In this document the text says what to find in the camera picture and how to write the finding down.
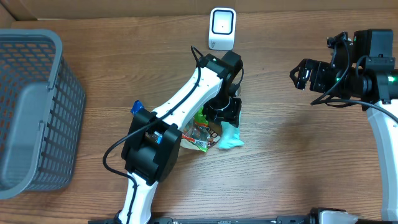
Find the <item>wood grain surface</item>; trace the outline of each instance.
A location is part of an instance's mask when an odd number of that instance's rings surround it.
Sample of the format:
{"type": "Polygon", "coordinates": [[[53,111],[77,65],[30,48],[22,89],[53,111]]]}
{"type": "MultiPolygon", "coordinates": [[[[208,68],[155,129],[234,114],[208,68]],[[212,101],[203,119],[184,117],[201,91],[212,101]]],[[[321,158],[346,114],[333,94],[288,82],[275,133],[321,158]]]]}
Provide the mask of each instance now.
{"type": "MultiPolygon", "coordinates": [[[[104,151],[129,128],[135,100],[153,109],[192,75],[190,46],[208,50],[208,16],[15,22],[54,30],[87,94],[76,171],[56,192],[25,192],[0,202],[4,223],[85,223],[122,208],[127,180],[102,165],[104,151]]],[[[380,219],[376,143],[360,106],[310,106],[319,94],[294,88],[289,72],[303,58],[330,61],[326,37],[390,28],[398,10],[238,14],[234,51],[245,76],[245,145],[207,153],[181,151],[159,184],[152,211],[172,218],[264,218],[343,208],[380,219]]],[[[394,39],[394,54],[398,42],[394,39]]],[[[109,164],[123,169],[121,148],[109,164]]]]}

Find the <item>white device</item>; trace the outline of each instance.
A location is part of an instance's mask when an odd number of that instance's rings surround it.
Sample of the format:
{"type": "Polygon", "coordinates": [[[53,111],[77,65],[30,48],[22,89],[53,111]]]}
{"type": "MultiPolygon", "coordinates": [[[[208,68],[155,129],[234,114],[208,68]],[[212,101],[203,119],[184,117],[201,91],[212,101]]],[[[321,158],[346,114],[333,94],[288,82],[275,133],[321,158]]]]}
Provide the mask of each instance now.
{"type": "Polygon", "coordinates": [[[231,8],[217,7],[210,14],[209,48],[232,50],[235,41],[236,12],[231,8]]]}

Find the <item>blue cloth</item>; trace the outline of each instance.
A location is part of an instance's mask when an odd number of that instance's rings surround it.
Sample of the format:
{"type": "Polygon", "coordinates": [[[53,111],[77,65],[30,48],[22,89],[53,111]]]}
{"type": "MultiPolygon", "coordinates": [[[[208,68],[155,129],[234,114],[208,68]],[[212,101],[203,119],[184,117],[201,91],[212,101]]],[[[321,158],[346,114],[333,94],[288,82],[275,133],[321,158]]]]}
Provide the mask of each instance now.
{"type": "Polygon", "coordinates": [[[232,149],[237,146],[243,146],[243,141],[240,140],[240,130],[235,128],[232,124],[228,122],[221,122],[221,127],[223,128],[223,135],[218,143],[219,149],[232,149]]]}

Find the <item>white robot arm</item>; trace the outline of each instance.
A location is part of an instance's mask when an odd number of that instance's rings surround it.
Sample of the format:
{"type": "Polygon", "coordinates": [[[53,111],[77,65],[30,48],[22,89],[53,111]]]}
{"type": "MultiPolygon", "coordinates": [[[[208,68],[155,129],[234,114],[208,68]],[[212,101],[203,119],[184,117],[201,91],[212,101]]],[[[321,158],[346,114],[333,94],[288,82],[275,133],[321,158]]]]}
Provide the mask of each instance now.
{"type": "MultiPolygon", "coordinates": [[[[376,105],[398,117],[398,100],[391,104],[376,105]]],[[[388,221],[398,220],[398,124],[386,114],[368,109],[368,120],[373,129],[379,153],[383,200],[381,218],[388,221]]]]}
{"type": "Polygon", "coordinates": [[[235,97],[235,93],[240,82],[236,85],[232,81],[241,70],[243,77],[241,57],[232,51],[227,52],[222,59],[210,54],[199,54],[199,60],[195,55],[197,68],[189,81],[153,112],[145,109],[138,111],[129,135],[105,153],[105,167],[129,178],[124,207],[108,223],[146,224],[150,220],[156,187],[172,170],[177,160],[182,130],[201,107],[210,121],[239,125],[241,100],[235,97]],[[160,142],[154,142],[146,136],[146,133],[154,132],[162,135],[160,142]],[[106,164],[106,156],[123,141],[126,141],[122,158],[126,160],[127,175],[106,164]]]}
{"type": "MultiPolygon", "coordinates": [[[[160,118],[171,110],[178,102],[184,98],[187,93],[193,88],[198,78],[198,69],[195,69],[191,79],[171,98],[169,101],[164,103],[162,106],[153,110],[156,112],[156,117],[160,118]]],[[[193,117],[193,115],[210,99],[214,98],[222,86],[222,79],[217,77],[217,73],[210,70],[209,68],[201,69],[201,80],[199,86],[195,88],[192,95],[179,106],[173,114],[167,116],[163,121],[169,125],[176,124],[178,130],[182,131],[185,125],[193,117]]],[[[146,184],[146,181],[139,177],[137,174],[128,173],[131,175],[138,184],[136,197],[132,205],[131,219],[129,224],[146,224],[150,219],[150,206],[155,195],[158,181],[153,183],[151,186],[146,184]]],[[[124,203],[123,210],[119,213],[119,219],[121,223],[127,223],[127,215],[133,195],[133,182],[129,180],[129,187],[126,194],[126,201],[124,203]]]]}

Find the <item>gray plastic basket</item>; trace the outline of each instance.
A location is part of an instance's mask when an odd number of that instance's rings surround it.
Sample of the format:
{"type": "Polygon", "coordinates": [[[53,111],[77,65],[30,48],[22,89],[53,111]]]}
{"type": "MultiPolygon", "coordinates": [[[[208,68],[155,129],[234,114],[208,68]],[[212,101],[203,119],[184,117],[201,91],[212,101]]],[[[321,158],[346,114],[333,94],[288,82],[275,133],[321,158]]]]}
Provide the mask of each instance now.
{"type": "Polygon", "coordinates": [[[0,29],[0,199],[69,184],[84,107],[57,34],[0,29]]]}

